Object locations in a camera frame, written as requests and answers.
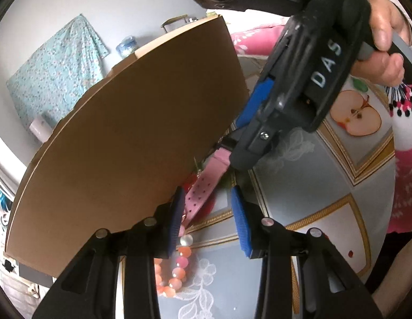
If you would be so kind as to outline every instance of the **black device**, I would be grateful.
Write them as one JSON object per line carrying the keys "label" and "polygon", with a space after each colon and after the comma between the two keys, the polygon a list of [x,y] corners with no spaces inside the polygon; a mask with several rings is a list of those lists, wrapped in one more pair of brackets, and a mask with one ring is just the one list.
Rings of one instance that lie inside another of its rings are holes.
{"label": "black device", "polygon": [[[231,166],[239,170],[252,168],[294,127],[316,130],[353,63],[373,51],[367,0],[195,1],[204,8],[294,14],[258,79],[255,91],[260,98],[253,93],[237,130],[221,141],[232,151]],[[412,51],[394,36],[390,52],[399,52],[397,44],[405,58],[406,82],[412,83]]]}
{"label": "black device", "polygon": [[[252,99],[223,138],[231,165],[248,169],[296,126],[314,131],[343,85],[366,38],[367,0],[196,0],[203,7],[259,9],[292,15],[268,59]],[[370,294],[336,248],[316,228],[286,230],[247,203],[251,258],[263,258],[255,319],[292,317],[290,257],[298,260],[303,319],[382,318]],[[113,319],[119,258],[126,255],[125,318],[159,319],[153,257],[175,250],[184,193],[154,217],[111,234],[98,230],[54,283],[34,319]]]}
{"label": "black device", "polygon": [[[238,187],[233,192],[250,229],[250,258],[263,258],[255,319],[292,317],[292,256],[297,257],[303,319],[382,318],[365,286],[319,229],[306,234],[286,230],[246,202]],[[123,255],[124,317],[160,319],[153,258],[168,258],[175,250],[184,199],[178,188],[171,203],[158,206],[153,217],[132,229],[97,230],[50,288],[33,319],[114,319]]]}

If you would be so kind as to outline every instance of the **white bead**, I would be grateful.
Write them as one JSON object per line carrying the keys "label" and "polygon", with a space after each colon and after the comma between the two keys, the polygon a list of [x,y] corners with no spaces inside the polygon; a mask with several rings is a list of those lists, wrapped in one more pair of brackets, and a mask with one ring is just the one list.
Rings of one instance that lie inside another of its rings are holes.
{"label": "white bead", "polygon": [[182,236],[180,239],[180,242],[182,246],[190,247],[193,244],[194,239],[191,235],[188,234],[188,235]]}

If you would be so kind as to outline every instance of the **metal pin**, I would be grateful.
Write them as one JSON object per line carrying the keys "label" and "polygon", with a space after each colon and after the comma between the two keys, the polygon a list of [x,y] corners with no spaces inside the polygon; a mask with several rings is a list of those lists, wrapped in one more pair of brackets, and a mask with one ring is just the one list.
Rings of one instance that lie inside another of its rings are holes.
{"label": "metal pin", "polygon": [[95,232],[95,236],[97,238],[105,238],[108,234],[109,234],[109,232],[107,231],[107,229],[104,229],[104,228],[98,229]]}
{"label": "metal pin", "polygon": [[144,225],[146,227],[153,227],[156,224],[157,224],[157,221],[154,217],[147,217],[146,219],[144,219]]}
{"label": "metal pin", "polygon": [[262,218],[262,219],[260,220],[260,222],[261,222],[262,225],[264,225],[265,227],[270,227],[270,226],[274,225],[274,220],[273,220],[272,218],[269,218],[269,217]]}
{"label": "metal pin", "polygon": [[266,133],[266,132],[262,132],[262,133],[259,135],[259,137],[260,137],[260,139],[262,139],[262,140],[268,140],[268,139],[269,139],[269,134]]}
{"label": "metal pin", "polygon": [[312,228],[309,233],[311,234],[311,236],[313,237],[320,237],[322,235],[322,231],[318,228]]}

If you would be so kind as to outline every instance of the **screw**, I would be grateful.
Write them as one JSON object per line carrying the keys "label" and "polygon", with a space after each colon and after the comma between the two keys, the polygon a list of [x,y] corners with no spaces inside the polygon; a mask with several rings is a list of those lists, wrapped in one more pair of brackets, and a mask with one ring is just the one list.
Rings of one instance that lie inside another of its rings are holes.
{"label": "screw", "polygon": [[108,234],[109,232],[107,231],[107,229],[101,228],[96,231],[95,236],[97,238],[105,238]]}
{"label": "screw", "polygon": [[266,133],[266,132],[262,132],[262,133],[259,135],[259,137],[260,137],[260,139],[262,139],[262,140],[268,140],[268,139],[269,139],[269,134]]}
{"label": "screw", "polygon": [[312,228],[311,230],[309,230],[309,233],[313,236],[313,237],[320,237],[322,235],[322,231],[318,228]]}
{"label": "screw", "polygon": [[156,225],[157,221],[154,217],[148,217],[146,219],[144,219],[144,225],[146,227],[152,227],[154,225]]}
{"label": "screw", "polygon": [[269,217],[262,218],[262,219],[260,220],[260,222],[261,222],[262,225],[264,225],[265,227],[270,227],[270,226],[274,225],[274,220],[273,220],[272,218],[269,218]]}
{"label": "screw", "polygon": [[284,94],[281,94],[281,95],[279,95],[279,96],[277,97],[277,106],[278,106],[280,109],[283,109],[283,108],[284,108]]}

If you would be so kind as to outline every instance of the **white wall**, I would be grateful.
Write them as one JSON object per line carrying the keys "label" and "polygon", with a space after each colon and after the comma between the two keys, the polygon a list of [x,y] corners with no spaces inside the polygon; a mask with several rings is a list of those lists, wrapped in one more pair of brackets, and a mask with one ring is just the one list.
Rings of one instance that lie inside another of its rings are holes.
{"label": "white wall", "polygon": [[24,163],[36,151],[5,87],[6,80],[72,18],[83,15],[91,23],[111,54],[105,58],[108,71],[120,58],[115,47],[128,36],[141,45],[163,34],[160,25],[181,14],[201,18],[205,10],[191,0],[15,0],[0,22],[0,137]]}

